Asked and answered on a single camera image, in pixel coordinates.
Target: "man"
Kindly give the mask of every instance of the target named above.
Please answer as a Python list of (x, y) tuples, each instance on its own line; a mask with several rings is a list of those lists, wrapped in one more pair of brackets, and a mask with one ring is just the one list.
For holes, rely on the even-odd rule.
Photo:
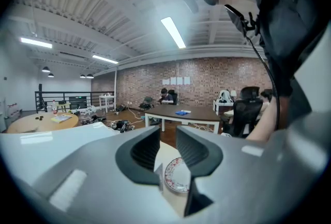
[(163, 88), (161, 90), (161, 97), (159, 98), (159, 101), (161, 103), (174, 103), (171, 94), (168, 94), (168, 91), (166, 88)]
[[(224, 3), (226, 0), (205, 0)], [(280, 96), (279, 128), (311, 111), (293, 75), (318, 42), (330, 19), (326, 0), (257, 0), (260, 9), (260, 45)], [(276, 125), (276, 98), (264, 111), (250, 140), (267, 141)]]

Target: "plate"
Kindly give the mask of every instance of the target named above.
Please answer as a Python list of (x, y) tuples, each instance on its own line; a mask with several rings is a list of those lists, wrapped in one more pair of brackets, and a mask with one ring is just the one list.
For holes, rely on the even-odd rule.
[(164, 173), (164, 180), (170, 189), (187, 193), (190, 188), (191, 172), (182, 158), (172, 160)]

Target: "black railing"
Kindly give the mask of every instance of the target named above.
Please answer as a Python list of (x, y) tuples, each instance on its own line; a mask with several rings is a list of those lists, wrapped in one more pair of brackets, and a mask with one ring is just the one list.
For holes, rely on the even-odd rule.
[[(114, 92), (35, 92), (36, 111), (47, 112), (47, 106), (51, 106), (53, 100), (55, 102), (66, 101), (70, 105), (66, 108), (76, 110), (79, 107), (84, 109), (88, 106), (104, 106), (104, 100), (99, 102), (99, 96), (104, 94), (114, 95)], [(109, 104), (113, 104), (114, 99), (109, 100)]]

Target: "wooden floor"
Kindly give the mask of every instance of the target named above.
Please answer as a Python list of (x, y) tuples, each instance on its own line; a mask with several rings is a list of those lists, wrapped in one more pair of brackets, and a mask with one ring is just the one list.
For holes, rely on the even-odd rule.
[[(144, 112), (139, 112), (136, 110), (132, 110), (132, 112), (136, 114), (136, 117), (141, 117), (144, 115)], [(102, 116), (102, 115), (104, 115), (104, 113), (103, 113), (103, 111), (99, 110), (99, 111), (97, 111), (97, 115)], [(120, 112), (119, 115), (115, 115), (113, 112), (108, 111), (108, 113), (106, 114), (106, 117), (107, 117), (107, 120), (112, 120), (112, 121), (128, 120), (131, 123), (140, 121), (139, 119), (136, 119), (134, 117), (134, 114), (132, 114), (129, 110), (124, 110), (124, 111)], [(145, 120), (135, 123), (133, 125), (135, 126), (135, 129), (145, 127)], [(161, 141), (176, 148), (176, 127), (178, 125), (182, 125), (181, 122), (172, 121), (170, 123), (170, 121), (166, 120), (165, 131), (161, 132)], [(219, 128), (218, 133), (222, 133), (221, 123), (220, 123), (220, 128)]]

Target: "ceiling light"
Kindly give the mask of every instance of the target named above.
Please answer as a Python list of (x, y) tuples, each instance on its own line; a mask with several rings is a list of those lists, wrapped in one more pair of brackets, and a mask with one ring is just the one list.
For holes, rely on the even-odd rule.
[(168, 30), (169, 34), (172, 36), (172, 38), (175, 40), (177, 46), (179, 48), (185, 48), (184, 41), (182, 37), (180, 36), (180, 33), (178, 32), (178, 29), (176, 25), (174, 24), (171, 17), (167, 17), (161, 20), (165, 28)]
[(36, 40), (32, 40), (32, 39), (27, 39), (27, 38), (23, 38), (23, 37), (21, 37), (21, 42), (27, 43), (27, 44), (35, 44), (36, 46), (41, 46), (41, 47), (45, 47), (45, 48), (52, 48), (52, 44), (40, 42), (40, 41), (36, 41)]
[(50, 69), (49, 69), (48, 67), (44, 67), (44, 68), (42, 69), (42, 72), (51, 72), (51, 71), (50, 71)]
[(102, 60), (102, 61), (107, 61), (107, 62), (110, 62), (110, 63), (118, 64), (117, 61), (112, 61), (112, 60), (110, 60), (110, 59), (108, 59), (108, 58), (104, 58), (104, 57), (101, 57), (101, 56), (93, 55), (92, 57), (97, 58), (97, 59), (100, 59), (100, 60)]

